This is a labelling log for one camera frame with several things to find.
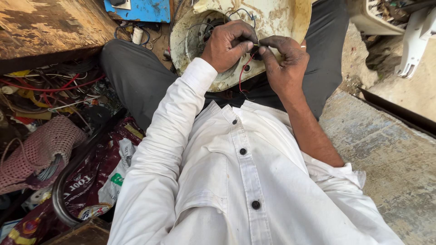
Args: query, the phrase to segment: dark gray trousers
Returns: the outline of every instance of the dark gray trousers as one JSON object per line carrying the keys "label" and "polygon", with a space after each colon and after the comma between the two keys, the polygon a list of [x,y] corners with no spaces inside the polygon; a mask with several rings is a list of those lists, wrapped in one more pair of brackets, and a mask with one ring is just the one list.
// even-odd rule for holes
{"label": "dark gray trousers", "polygon": [[[303,78],[303,92],[317,119],[328,97],[342,82],[342,46],[348,19],[344,0],[319,0],[313,4],[306,34],[310,60]],[[107,42],[100,62],[121,102],[146,130],[159,102],[178,76],[167,70],[148,49],[120,39]],[[285,111],[265,73],[243,82],[241,87],[250,91],[247,98],[253,102]],[[204,106],[215,100],[220,107],[227,104],[240,107],[245,96],[239,93],[239,87],[228,91],[206,93]]]}

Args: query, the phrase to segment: shirt sleeve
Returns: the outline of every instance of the shirt sleeve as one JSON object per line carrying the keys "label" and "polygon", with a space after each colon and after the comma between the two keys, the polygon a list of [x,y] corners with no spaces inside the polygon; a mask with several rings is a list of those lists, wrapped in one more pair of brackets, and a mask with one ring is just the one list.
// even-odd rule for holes
{"label": "shirt sleeve", "polygon": [[175,222],[179,165],[216,70],[195,58],[167,90],[118,196],[108,245],[157,244]]}
{"label": "shirt sleeve", "polygon": [[351,163],[346,163],[343,167],[332,167],[304,152],[301,153],[310,178],[357,229],[373,237],[379,244],[404,244],[385,223],[374,201],[363,195],[362,188],[366,178],[363,171],[353,171]]}

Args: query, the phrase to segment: pink mesh bag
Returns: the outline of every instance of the pink mesh bag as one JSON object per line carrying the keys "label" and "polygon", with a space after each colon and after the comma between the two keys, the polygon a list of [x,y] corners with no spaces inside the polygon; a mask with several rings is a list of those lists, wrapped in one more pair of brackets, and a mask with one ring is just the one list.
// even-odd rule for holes
{"label": "pink mesh bag", "polygon": [[[65,116],[52,118],[0,163],[0,194],[30,188],[39,190],[51,185],[68,164],[71,150],[86,139],[86,134]],[[50,166],[55,155],[62,158],[54,174],[44,180],[35,174]]]}

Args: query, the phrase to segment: black button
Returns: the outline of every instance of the black button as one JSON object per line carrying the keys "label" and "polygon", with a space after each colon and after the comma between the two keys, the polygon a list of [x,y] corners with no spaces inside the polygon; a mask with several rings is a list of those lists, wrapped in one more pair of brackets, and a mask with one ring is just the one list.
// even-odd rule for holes
{"label": "black button", "polygon": [[253,201],[251,203],[251,206],[253,207],[254,210],[258,210],[260,208],[260,202],[258,201]]}

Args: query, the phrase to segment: hand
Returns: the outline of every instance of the hand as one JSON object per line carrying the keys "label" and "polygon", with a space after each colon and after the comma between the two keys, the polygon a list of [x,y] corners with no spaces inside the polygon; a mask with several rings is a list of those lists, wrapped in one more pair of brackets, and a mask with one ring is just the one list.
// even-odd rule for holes
{"label": "hand", "polygon": [[[265,63],[266,75],[271,88],[280,100],[301,98],[304,72],[309,61],[306,53],[306,40],[298,44],[290,37],[271,36],[259,41],[259,53]],[[268,47],[277,48],[285,56],[285,61],[278,63],[275,55]]]}
{"label": "hand", "polygon": [[233,20],[217,26],[208,40],[201,58],[218,73],[227,71],[238,59],[257,44],[254,28],[242,20]]}

